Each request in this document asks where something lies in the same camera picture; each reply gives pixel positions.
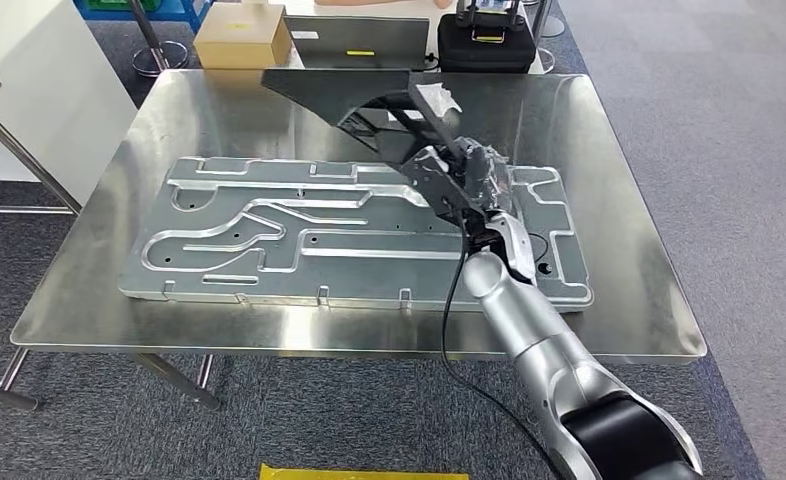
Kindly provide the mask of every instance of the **laptop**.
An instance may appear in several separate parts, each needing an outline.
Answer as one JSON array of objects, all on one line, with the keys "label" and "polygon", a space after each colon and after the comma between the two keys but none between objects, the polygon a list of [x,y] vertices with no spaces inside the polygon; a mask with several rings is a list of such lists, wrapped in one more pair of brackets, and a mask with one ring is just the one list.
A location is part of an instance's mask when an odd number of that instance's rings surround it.
[{"label": "laptop", "polygon": [[426,68],[428,19],[284,17],[305,68]]}]

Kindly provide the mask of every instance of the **gray carpet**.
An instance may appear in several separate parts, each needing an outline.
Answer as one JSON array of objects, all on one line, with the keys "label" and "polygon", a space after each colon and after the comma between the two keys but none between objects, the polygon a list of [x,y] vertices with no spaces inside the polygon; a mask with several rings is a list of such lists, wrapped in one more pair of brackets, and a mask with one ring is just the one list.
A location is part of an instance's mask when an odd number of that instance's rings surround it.
[{"label": "gray carpet", "polygon": [[[128,65],[142,44],[136,28],[91,28],[141,101],[150,81]],[[159,25],[158,33],[189,44],[185,28]],[[558,57],[561,71],[584,71],[570,32],[550,42],[553,52],[567,52]],[[0,184],[0,201],[48,199],[37,185]],[[0,215],[0,373],[13,351],[10,328],[71,221]],[[195,357],[169,359],[194,373]],[[507,364],[457,367],[530,415]],[[712,357],[691,366],[613,370],[682,422],[706,478],[763,477]],[[220,357],[211,387],[224,402],[218,413],[182,398],[125,356],[31,354],[17,390],[45,405],[35,413],[0,407],[0,478],[257,478],[261,463],[466,472],[476,480],[549,477],[513,426],[454,385],[436,361]]]},{"label": "gray carpet", "polygon": [[564,8],[745,431],[786,479],[786,0]]}]

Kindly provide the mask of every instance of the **floor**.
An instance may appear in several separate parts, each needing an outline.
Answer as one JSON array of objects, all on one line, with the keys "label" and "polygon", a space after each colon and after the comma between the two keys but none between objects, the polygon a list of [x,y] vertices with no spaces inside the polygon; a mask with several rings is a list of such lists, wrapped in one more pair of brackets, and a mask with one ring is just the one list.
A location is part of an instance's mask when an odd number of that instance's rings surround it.
[{"label": "floor", "polygon": [[755,452],[786,479],[786,0],[562,6]]}]

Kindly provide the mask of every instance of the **metal plate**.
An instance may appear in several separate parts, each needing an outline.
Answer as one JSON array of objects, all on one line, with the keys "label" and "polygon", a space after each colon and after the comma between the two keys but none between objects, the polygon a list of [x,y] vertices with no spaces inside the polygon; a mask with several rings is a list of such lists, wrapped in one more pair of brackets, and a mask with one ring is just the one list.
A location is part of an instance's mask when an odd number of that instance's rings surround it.
[{"label": "metal plate", "polygon": [[[558,172],[509,167],[537,283],[562,311],[590,305]],[[181,158],[119,279],[128,296],[190,302],[440,310],[458,229],[382,164]],[[534,256],[544,243],[532,239]],[[479,311],[459,288],[455,311]]]}]

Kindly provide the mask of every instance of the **black cable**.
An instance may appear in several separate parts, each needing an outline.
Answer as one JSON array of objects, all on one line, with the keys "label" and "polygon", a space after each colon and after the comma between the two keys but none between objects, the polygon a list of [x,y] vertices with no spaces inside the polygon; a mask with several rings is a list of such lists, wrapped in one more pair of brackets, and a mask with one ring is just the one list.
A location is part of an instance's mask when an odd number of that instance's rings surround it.
[{"label": "black cable", "polygon": [[527,232],[527,233],[529,237],[536,237],[539,238],[541,241],[543,241],[543,253],[541,253],[539,257],[534,259],[534,263],[537,263],[540,261],[540,259],[545,257],[546,254],[549,252],[549,240],[546,240],[545,238],[543,238],[542,235],[538,235],[536,233],[532,233],[532,232]]},{"label": "black cable", "polygon": [[[470,382],[469,380],[465,379],[464,377],[458,375],[458,373],[455,372],[454,369],[452,369],[452,364],[449,362],[449,356],[446,353],[446,330],[447,330],[446,327],[449,324],[449,309],[452,307],[452,297],[455,296],[455,290],[458,287],[458,280],[461,278],[461,270],[464,269],[464,261],[467,258],[467,250],[468,250],[467,236],[463,232],[464,220],[460,216],[460,213],[458,213],[458,221],[462,230],[461,231],[461,258],[458,260],[458,266],[455,267],[455,275],[452,277],[452,286],[449,288],[449,293],[446,295],[446,303],[443,306],[443,322],[440,327],[441,330],[440,353],[443,359],[443,367],[446,369],[446,373],[448,373],[449,376],[452,377],[456,382],[463,385],[464,387],[469,388],[470,390],[477,393],[485,400],[492,403],[496,408],[498,408],[502,413],[504,413],[512,422],[514,422],[514,425],[516,425],[517,428],[519,428],[520,431],[526,436],[528,441],[531,443],[532,447],[534,447],[534,449],[537,450],[537,453],[543,458],[543,460],[546,461],[546,464],[549,466],[549,470],[552,472],[553,475],[555,475],[555,478],[561,478],[561,474],[558,473],[558,468],[555,466],[555,463],[552,461],[552,458],[549,456],[549,454],[546,453],[546,449],[543,448],[543,445],[541,445],[540,442],[537,441],[537,438],[535,438],[534,434],[531,433],[531,431],[525,426],[522,420],[520,420],[519,417],[517,417],[514,414],[514,412],[511,411],[511,409],[505,406],[505,404],[499,401],[496,397],[494,397],[487,391],[483,390],[481,387]],[[537,234],[531,234],[531,235],[535,235],[543,239],[544,242],[546,241],[546,239],[540,237],[540,235]],[[540,257],[538,257],[538,260],[543,258],[543,255],[546,255],[546,251],[544,251],[543,254],[541,254]]]}]

